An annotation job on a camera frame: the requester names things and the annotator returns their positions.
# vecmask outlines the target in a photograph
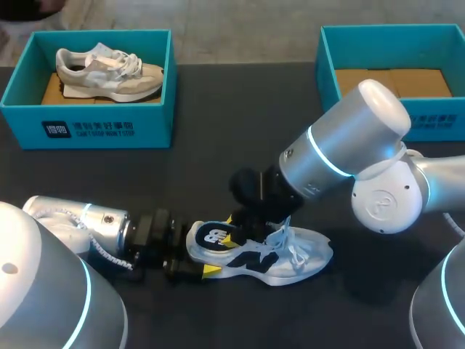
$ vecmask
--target white sneaker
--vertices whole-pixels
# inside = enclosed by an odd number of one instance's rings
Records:
[[[83,69],[70,69],[76,66]],[[163,83],[161,67],[142,63],[134,54],[112,50],[103,44],[84,53],[59,49],[57,74],[65,85],[65,97],[108,97],[122,103],[146,98]]]
[[[243,246],[221,243],[235,229],[224,222],[196,222],[186,238],[187,251],[195,262],[221,267],[212,278],[254,276],[270,286],[282,286],[309,278],[333,257],[329,239],[307,229],[286,224],[263,244],[247,240]]]

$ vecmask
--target cardboard insert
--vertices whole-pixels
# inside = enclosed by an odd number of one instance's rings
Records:
[[[399,98],[452,97],[439,69],[338,69],[336,77],[342,97],[365,79],[381,82]]]
[[[159,103],[161,101],[161,91],[153,96],[149,96],[139,102],[133,103]],[[63,97],[62,83],[56,73],[50,76],[49,84],[46,87],[42,105],[76,105],[76,104],[118,104],[110,98],[66,98]]]

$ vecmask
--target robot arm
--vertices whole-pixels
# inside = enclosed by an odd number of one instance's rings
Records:
[[[464,208],[465,157],[408,155],[401,139],[410,127],[386,87],[362,81],[281,153],[278,166],[232,177],[230,189],[243,205],[233,223],[256,230],[257,223],[281,222],[350,177],[354,213],[378,233],[405,230],[422,212]]]

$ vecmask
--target logo on box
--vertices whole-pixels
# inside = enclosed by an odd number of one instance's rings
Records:
[[[68,125],[64,121],[43,121],[42,126],[49,138],[71,138]]]

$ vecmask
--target blue shoebox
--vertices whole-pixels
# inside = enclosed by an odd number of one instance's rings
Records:
[[[163,67],[160,102],[41,105],[57,50],[87,52],[99,42]],[[17,64],[0,108],[23,149],[168,148],[176,79],[171,31],[37,32]]]
[[[400,98],[406,140],[465,140],[465,38],[454,24],[324,26],[316,80],[324,111],[341,98],[337,69],[440,69],[453,97]]]

